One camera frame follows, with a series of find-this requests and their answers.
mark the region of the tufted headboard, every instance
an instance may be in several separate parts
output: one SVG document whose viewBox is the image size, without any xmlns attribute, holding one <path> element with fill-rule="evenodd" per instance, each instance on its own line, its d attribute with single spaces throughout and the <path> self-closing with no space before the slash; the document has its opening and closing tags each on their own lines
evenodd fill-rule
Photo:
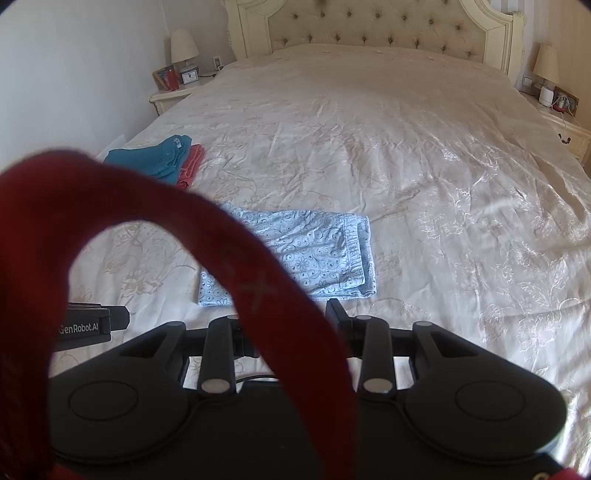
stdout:
<svg viewBox="0 0 591 480">
<path fill-rule="evenodd" d="M 225 0 L 237 59 L 303 43 L 408 47 L 493 66 L 516 81 L 522 14 L 488 0 Z"/>
</svg>

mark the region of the nightstand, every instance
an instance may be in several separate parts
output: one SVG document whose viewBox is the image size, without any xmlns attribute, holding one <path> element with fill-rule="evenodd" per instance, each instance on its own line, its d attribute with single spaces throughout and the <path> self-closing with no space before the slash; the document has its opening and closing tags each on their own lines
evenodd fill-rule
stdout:
<svg viewBox="0 0 591 480">
<path fill-rule="evenodd" d="M 577 121 L 568 113 L 564 115 L 553 108 L 548 108 L 539 103 L 538 99 L 526 93 L 521 93 L 539 113 L 552 125 L 558 137 L 562 140 L 574 157 L 583 164 L 585 154 L 591 141 L 591 132 L 581 127 Z"/>
<path fill-rule="evenodd" d="M 194 93 L 199 87 L 208 84 L 213 80 L 210 75 L 217 75 L 218 72 L 205 73 L 203 77 L 199 77 L 199 80 L 188 85 L 181 85 L 179 90 L 174 92 L 158 92 L 150 97 L 150 103 L 153 103 L 156 107 L 158 115 L 162 115 L 167 110 L 170 110 L 182 99 L 188 97 Z"/>
</svg>

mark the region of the lampshade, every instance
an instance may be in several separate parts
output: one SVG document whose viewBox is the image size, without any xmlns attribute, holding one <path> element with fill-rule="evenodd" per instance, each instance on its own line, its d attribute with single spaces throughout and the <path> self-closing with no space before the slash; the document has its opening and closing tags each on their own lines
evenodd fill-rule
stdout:
<svg viewBox="0 0 591 480">
<path fill-rule="evenodd" d="M 535 62 L 534 73 L 552 83 L 560 83 L 558 74 L 558 50 L 542 43 L 538 60 Z"/>
<path fill-rule="evenodd" d="M 170 51 L 173 63 L 192 59 L 199 55 L 191 32 L 184 28 L 173 32 L 170 37 Z"/>
</svg>

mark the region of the red bottle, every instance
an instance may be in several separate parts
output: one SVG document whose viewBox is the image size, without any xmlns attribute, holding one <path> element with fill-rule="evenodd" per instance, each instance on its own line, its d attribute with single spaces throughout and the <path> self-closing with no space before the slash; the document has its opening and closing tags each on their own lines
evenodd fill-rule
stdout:
<svg viewBox="0 0 591 480">
<path fill-rule="evenodd" d="M 178 90 L 180 88 L 178 84 L 177 73 L 174 69 L 170 69 L 166 72 L 166 79 L 168 80 L 168 87 L 172 90 Z"/>
</svg>

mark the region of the beige satin bedspread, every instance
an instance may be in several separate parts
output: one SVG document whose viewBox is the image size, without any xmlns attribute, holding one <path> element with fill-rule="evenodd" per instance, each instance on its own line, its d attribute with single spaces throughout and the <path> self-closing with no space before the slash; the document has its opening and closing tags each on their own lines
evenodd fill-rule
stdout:
<svg viewBox="0 0 591 480">
<path fill-rule="evenodd" d="M 378 295 L 346 302 L 349 314 L 430 320 L 553 382 L 569 406 L 557 459 L 588 470 L 591 181 L 500 72 L 418 50 L 299 46 L 228 66 L 128 146 L 173 134 L 206 149 L 193 192 L 369 216 Z M 196 306 L 198 275 L 153 225 L 104 233 L 73 268 L 71 298 L 124 304 L 131 325 L 56 355 L 53 371 L 167 321 L 228 314 Z"/>
</svg>

